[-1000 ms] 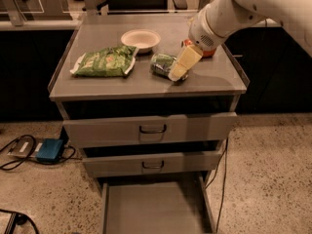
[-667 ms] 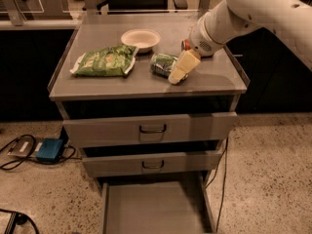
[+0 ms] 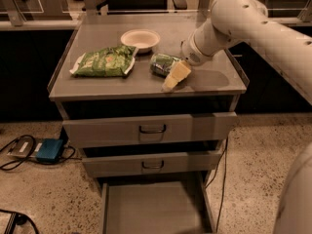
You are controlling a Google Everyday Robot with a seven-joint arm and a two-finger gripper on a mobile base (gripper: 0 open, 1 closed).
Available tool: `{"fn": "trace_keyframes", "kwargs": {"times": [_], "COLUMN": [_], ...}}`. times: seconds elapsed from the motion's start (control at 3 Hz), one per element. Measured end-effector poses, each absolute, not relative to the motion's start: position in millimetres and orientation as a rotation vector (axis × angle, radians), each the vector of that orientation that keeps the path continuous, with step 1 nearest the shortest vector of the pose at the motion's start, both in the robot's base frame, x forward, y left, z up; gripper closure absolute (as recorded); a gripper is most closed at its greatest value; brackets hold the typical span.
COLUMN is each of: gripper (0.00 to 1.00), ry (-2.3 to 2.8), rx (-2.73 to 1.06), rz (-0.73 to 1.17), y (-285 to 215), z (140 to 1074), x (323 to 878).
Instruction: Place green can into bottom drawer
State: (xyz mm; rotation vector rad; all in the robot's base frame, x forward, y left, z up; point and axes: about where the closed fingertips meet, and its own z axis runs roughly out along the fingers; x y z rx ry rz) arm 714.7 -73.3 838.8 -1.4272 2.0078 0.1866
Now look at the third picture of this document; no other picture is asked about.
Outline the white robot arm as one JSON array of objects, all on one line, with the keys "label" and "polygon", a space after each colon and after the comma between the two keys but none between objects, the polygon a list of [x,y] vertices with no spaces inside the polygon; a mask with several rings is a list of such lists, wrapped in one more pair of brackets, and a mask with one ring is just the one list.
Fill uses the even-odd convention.
[{"label": "white robot arm", "polygon": [[[210,17],[181,43],[184,63],[175,63],[163,84],[171,91],[218,51],[238,41],[249,44],[312,104],[311,38],[267,17],[256,0],[214,0]],[[287,174],[273,234],[312,234],[312,144],[301,151]]]}]

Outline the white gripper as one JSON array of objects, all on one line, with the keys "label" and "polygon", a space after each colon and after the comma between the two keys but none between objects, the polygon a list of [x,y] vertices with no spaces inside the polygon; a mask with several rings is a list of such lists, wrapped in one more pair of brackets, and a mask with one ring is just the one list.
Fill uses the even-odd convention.
[{"label": "white gripper", "polygon": [[[198,66],[211,60],[219,51],[231,48],[240,42],[240,39],[218,31],[207,19],[181,43],[181,55],[190,65]],[[191,67],[185,60],[176,62],[171,68],[162,85],[164,92],[172,91],[191,73]]]}]

